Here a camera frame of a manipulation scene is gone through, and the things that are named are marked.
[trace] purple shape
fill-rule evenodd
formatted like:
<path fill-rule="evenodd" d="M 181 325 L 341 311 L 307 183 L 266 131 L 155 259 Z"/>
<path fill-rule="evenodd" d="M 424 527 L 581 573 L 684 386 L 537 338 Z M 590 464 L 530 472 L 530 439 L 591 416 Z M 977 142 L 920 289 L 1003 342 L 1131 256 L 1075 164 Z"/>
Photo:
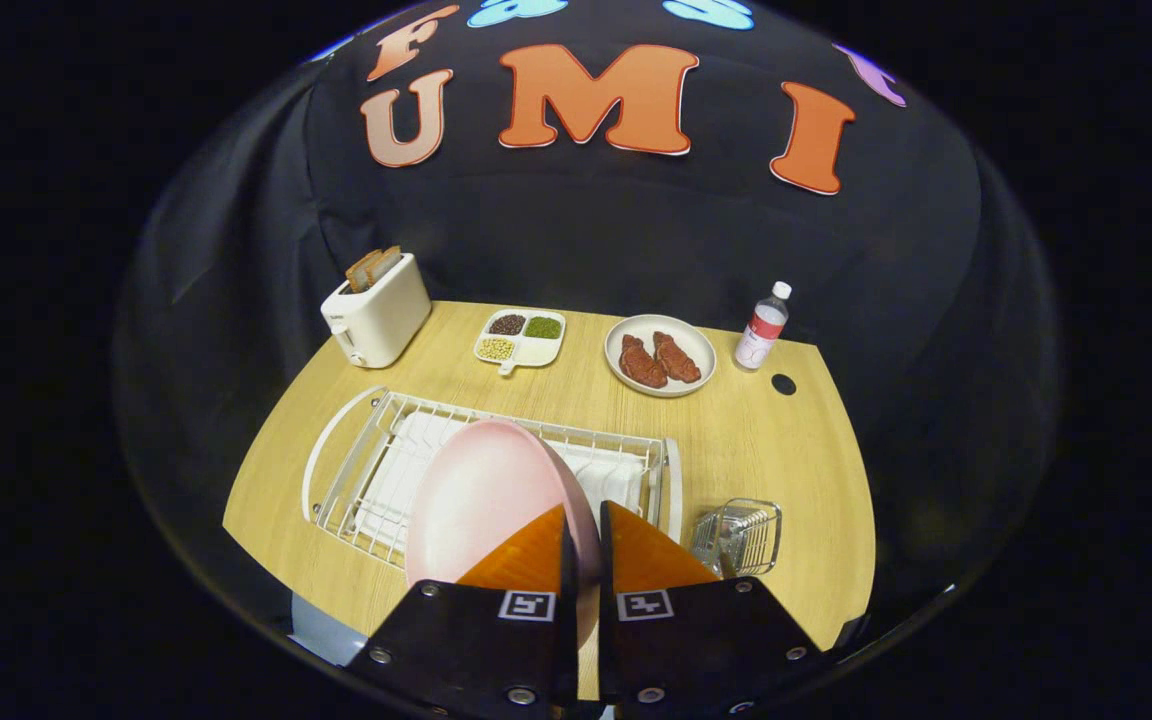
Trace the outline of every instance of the purple shape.
<path fill-rule="evenodd" d="M 859 54 L 852 53 L 842 45 L 832 44 L 835 50 L 840 53 L 847 55 L 851 60 L 851 68 L 855 68 L 856 74 L 861 76 L 861 79 L 865 81 L 865 85 L 869 85 L 869 90 L 873 90 L 878 94 L 886 97 L 887 101 L 892 105 L 896 105 L 897 108 L 904 108 L 905 99 L 900 94 L 892 92 L 892 88 L 887 85 L 888 82 L 896 82 L 889 74 L 884 73 L 882 69 L 878 68 L 878 65 L 870 63 L 869 60 L 864 59 Z"/>

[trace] table hole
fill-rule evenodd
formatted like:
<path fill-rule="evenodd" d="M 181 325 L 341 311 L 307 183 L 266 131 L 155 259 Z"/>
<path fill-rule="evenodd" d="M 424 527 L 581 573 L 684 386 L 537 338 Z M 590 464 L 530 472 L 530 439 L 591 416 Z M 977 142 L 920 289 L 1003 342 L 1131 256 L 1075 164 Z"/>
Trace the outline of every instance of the table hole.
<path fill-rule="evenodd" d="M 780 373 L 772 376 L 772 387 L 776 388 L 781 395 L 794 395 L 794 392 L 798 389 L 790 377 Z"/>

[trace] orange letter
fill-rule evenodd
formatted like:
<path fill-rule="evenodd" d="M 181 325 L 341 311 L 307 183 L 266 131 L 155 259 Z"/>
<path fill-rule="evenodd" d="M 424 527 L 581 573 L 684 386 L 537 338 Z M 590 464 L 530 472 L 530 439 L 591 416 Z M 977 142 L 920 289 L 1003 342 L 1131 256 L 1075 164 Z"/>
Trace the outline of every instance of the orange letter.
<path fill-rule="evenodd" d="M 679 126 L 682 78 L 700 60 L 659 45 L 635 45 L 594 79 L 562 45 L 520 47 L 500 55 L 513 69 L 513 113 L 500 145 L 544 147 L 558 137 L 545 124 L 545 103 L 573 141 L 589 142 L 602 119 L 621 104 L 621 119 L 607 142 L 622 150 L 682 156 L 691 142 Z"/>
<path fill-rule="evenodd" d="M 842 124 L 856 114 L 836 97 L 796 82 L 781 83 L 794 100 L 794 124 L 785 156 L 772 160 L 772 174 L 782 181 L 820 195 L 838 195 L 842 187 L 833 174 Z"/>
<path fill-rule="evenodd" d="M 434 154 L 444 142 L 444 85 L 449 79 L 452 70 L 435 70 L 414 79 L 407 88 L 416 93 L 416 108 L 420 113 L 420 131 L 411 142 L 397 142 L 394 137 L 397 90 L 384 91 L 362 104 L 358 111 L 367 123 L 367 147 L 372 159 L 387 168 L 402 168 Z"/>
<path fill-rule="evenodd" d="M 399 65 L 406 63 L 406 61 L 419 55 L 419 50 L 412 50 L 412 41 L 425 41 L 430 37 L 434 37 L 434 31 L 438 29 L 438 18 L 445 18 L 447 15 L 452 15 L 460 9 L 460 5 L 448 5 L 447 8 L 435 10 L 425 15 L 424 18 L 416 20 L 410 26 L 401 26 L 396 31 L 380 38 L 380 41 L 377 44 L 380 46 L 380 59 L 376 60 L 376 69 L 369 74 L 367 82 L 379 78 L 385 73 L 397 68 Z"/>

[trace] dark background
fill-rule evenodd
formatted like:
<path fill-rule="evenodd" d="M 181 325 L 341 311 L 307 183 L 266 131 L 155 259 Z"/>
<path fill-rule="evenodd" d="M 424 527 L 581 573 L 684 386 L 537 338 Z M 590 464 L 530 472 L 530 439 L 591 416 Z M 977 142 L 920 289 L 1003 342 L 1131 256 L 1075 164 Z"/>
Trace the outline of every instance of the dark background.
<path fill-rule="evenodd" d="M 0 6 L 0 717 L 380 715 L 161 541 L 119 456 L 105 348 L 134 234 L 180 165 L 279 73 L 396 6 Z M 1152 717 L 1152 10 L 791 15 L 996 160 L 1046 242 L 1070 370 L 1049 477 L 986 577 L 799 714 Z"/>

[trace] toaster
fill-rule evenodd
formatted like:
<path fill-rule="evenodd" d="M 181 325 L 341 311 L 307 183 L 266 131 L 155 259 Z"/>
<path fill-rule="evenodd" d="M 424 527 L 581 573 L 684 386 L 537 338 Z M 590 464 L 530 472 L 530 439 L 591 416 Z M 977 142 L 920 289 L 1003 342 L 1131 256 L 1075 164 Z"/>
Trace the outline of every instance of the toaster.
<path fill-rule="evenodd" d="M 349 364 L 388 367 L 425 324 L 432 306 L 416 258 L 403 252 L 374 286 L 353 291 L 346 281 L 323 302 L 321 310 Z"/>

